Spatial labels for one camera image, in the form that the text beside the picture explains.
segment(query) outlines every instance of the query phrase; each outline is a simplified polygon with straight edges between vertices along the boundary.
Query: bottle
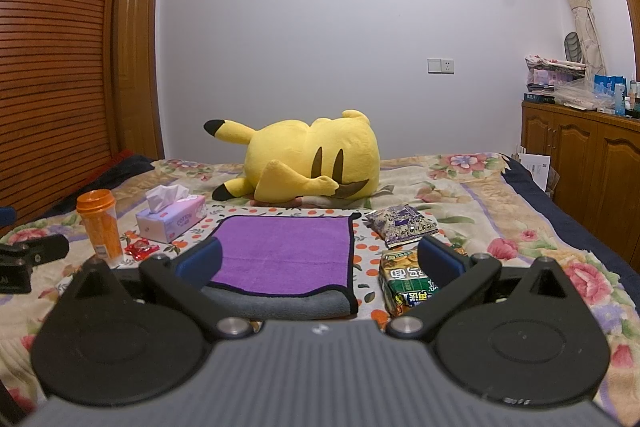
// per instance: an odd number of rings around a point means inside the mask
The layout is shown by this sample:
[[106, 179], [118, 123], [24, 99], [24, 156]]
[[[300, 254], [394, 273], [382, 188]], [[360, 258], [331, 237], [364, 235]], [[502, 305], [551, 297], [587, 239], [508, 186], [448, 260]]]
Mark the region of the bottle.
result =
[[629, 105], [630, 110], [636, 110], [636, 96], [638, 95], [638, 84], [636, 83], [636, 76], [633, 75], [631, 77], [631, 82], [629, 83]]
[[76, 201], [76, 211], [94, 247], [95, 254], [111, 268], [122, 262], [122, 246], [116, 218], [116, 200], [106, 188], [91, 190]]
[[616, 100], [616, 115], [625, 116], [625, 86], [616, 84], [614, 97]]

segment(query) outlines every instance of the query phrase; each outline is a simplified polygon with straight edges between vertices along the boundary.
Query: orange dot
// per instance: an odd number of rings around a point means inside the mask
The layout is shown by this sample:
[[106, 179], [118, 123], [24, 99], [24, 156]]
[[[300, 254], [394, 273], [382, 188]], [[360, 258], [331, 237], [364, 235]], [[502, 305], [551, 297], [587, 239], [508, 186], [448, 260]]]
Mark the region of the orange dot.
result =
[[378, 323], [378, 326], [382, 329], [386, 326], [386, 322], [389, 320], [389, 314], [384, 310], [373, 310], [371, 312], [371, 318]]

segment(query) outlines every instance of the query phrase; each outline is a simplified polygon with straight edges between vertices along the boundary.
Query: orange cup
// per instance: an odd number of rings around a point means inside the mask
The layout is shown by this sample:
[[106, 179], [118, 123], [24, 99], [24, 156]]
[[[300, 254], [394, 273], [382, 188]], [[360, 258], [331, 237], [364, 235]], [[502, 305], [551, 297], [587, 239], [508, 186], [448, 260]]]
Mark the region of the orange cup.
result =
[[76, 211], [94, 246], [95, 254], [110, 267], [122, 261], [122, 247], [116, 219], [116, 200], [106, 188], [91, 190], [76, 201]]

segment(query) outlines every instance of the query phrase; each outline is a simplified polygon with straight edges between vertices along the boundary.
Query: floral bedspread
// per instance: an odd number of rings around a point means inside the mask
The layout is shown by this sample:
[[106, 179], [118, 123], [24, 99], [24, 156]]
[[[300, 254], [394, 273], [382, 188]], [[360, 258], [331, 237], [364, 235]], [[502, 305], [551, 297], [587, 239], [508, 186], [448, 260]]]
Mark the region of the floral bedspread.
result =
[[[520, 197], [500, 176], [506, 168], [497, 153], [414, 156], [382, 162], [380, 187], [370, 198], [341, 201], [297, 198], [283, 205], [261, 205], [246, 198], [211, 200], [212, 190], [238, 176], [239, 164], [208, 165], [182, 160], [160, 160], [156, 169], [129, 179], [113, 190], [123, 245], [137, 237], [135, 213], [145, 208], [145, 191], [159, 184], [179, 182], [194, 194], [207, 197], [209, 216], [173, 242], [162, 245], [167, 254], [203, 240], [216, 222], [230, 213], [276, 215], [337, 214], [342, 209], [385, 208], [411, 203], [440, 224], [441, 234], [469, 253], [488, 251], [505, 266], [528, 266], [541, 255], [561, 264], [607, 336], [611, 364], [596, 402], [624, 425], [640, 418], [640, 319], [635, 305], [619, 282], [591, 252], [562, 242], [551, 224]], [[354, 292], [359, 319], [388, 320], [377, 273], [384, 243], [362, 220], [354, 222]], [[0, 380], [18, 403], [29, 410], [44, 400], [29, 364], [28, 350], [44, 317], [70, 276], [93, 254], [84, 227], [74, 212], [22, 225], [0, 238], [14, 243], [48, 233], [64, 233], [70, 240], [66, 259], [34, 270], [30, 295], [0, 295]], [[125, 264], [135, 264], [131, 258]]]

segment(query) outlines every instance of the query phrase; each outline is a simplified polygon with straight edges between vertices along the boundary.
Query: red candy wrapper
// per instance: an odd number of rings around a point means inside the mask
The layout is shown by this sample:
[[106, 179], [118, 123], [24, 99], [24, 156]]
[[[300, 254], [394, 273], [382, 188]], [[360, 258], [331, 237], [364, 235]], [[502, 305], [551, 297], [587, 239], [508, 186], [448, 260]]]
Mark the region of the red candy wrapper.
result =
[[142, 261], [143, 259], [149, 257], [155, 251], [160, 250], [160, 247], [156, 247], [156, 245], [150, 245], [148, 239], [142, 238], [137, 240], [135, 243], [131, 243], [124, 250], [130, 253], [133, 259], [135, 259], [136, 261]]

